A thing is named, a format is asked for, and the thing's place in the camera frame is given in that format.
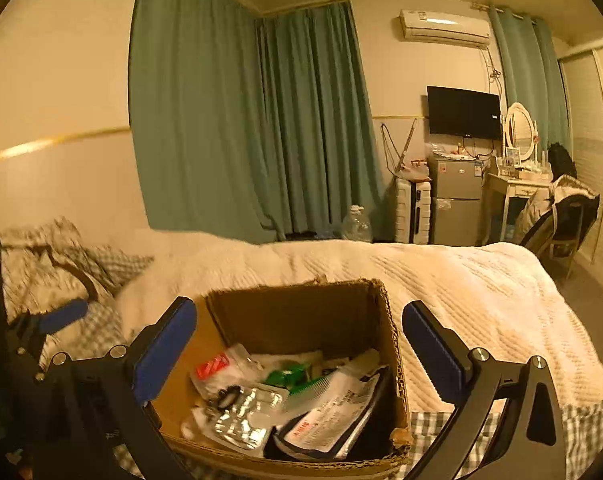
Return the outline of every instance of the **teal curtain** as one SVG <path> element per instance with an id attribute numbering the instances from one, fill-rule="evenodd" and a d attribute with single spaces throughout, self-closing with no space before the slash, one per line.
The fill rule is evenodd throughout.
<path id="1" fill-rule="evenodd" d="M 504 72 L 508 105 L 520 102 L 539 130 L 539 148 L 559 142 L 570 150 L 566 95 L 548 25 L 530 16 L 515 18 L 510 9 L 489 9 Z"/>
<path id="2" fill-rule="evenodd" d="M 276 239 L 263 149 L 271 140 L 247 9 L 234 0 L 136 0 L 128 93 L 152 228 Z"/>
<path id="3" fill-rule="evenodd" d="M 353 203 L 375 212 L 350 4 L 259 19 L 234 0 L 136 0 L 129 63 L 151 227 L 267 242 L 339 228 Z"/>
<path id="4" fill-rule="evenodd" d="M 351 204 L 373 213 L 381 178 L 349 2 L 258 24 L 286 232 L 338 230 Z"/>

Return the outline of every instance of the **plastic bag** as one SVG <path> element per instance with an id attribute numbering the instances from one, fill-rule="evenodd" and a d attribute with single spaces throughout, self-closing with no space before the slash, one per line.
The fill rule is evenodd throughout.
<path id="1" fill-rule="evenodd" d="M 392 373 L 383 367 L 362 381 L 339 370 L 333 376 L 327 402 L 278 428 L 274 442 L 284 453 L 304 462 L 361 460 L 349 454 L 373 412 L 383 409 L 379 401 L 393 383 Z"/>
<path id="2" fill-rule="evenodd" d="M 344 221 L 342 222 L 342 238 L 357 242 L 373 241 L 371 220 L 368 218 L 368 215 L 363 212 L 362 206 L 350 206 L 350 213 L 345 216 Z"/>
<path id="3" fill-rule="evenodd" d="M 441 144 L 435 144 L 434 142 L 431 142 L 430 144 L 427 144 L 427 146 L 430 146 L 430 151 L 433 155 L 448 155 L 446 148 L 444 148 Z"/>
<path id="4" fill-rule="evenodd" d="M 253 384 L 264 379 L 262 367 L 236 344 L 190 372 L 190 380 L 204 399 L 213 399 L 231 384 Z"/>
<path id="5" fill-rule="evenodd" d="M 237 387 L 233 402 L 222 408 L 193 408 L 182 422 L 182 436 L 195 439 L 198 432 L 207 438 L 248 456 L 262 457 L 288 391 L 258 384 Z"/>
<path id="6" fill-rule="evenodd" d="M 450 210 L 453 208 L 453 202 L 449 198 L 435 198 L 435 205 L 438 210 Z"/>
<path id="7" fill-rule="evenodd" d="M 292 355 L 252 354 L 250 358 L 264 369 L 264 376 L 268 376 L 268 374 L 275 370 L 287 368 L 291 364 L 299 363 L 310 365 L 313 370 L 311 378 L 314 379 L 321 374 L 323 353 L 321 350 L 316 350 L 314 352 Z"/>

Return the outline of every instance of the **cardboard flap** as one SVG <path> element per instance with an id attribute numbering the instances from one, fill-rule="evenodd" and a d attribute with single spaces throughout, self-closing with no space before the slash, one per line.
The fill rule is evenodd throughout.
<path id="1" fill-rule="evenodd" d="M 379 309 L 369 301 L 370 286 L 362 280 L 213 292 L 208 309 L 228 346 L 352 357 L 377 346 Z"/>

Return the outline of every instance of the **white suitcase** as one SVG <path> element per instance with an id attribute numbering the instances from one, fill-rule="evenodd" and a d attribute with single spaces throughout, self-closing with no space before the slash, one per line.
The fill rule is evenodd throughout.
<path id="1" fill-rule="evenodd" d="M 427 244 L 430 233 L 430 182 L 408 182 L 398 178 L 395 187 L 395 241 Z"/>

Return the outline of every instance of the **mini fridge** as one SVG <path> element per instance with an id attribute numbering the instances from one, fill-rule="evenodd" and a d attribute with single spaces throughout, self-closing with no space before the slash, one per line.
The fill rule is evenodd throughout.
<path id="1" fill-rule="evenodd" d="M 430 243 L 475 246 L 481 219 L 482 162 L 434 156 L 429 167 L 433 180 Z"/>

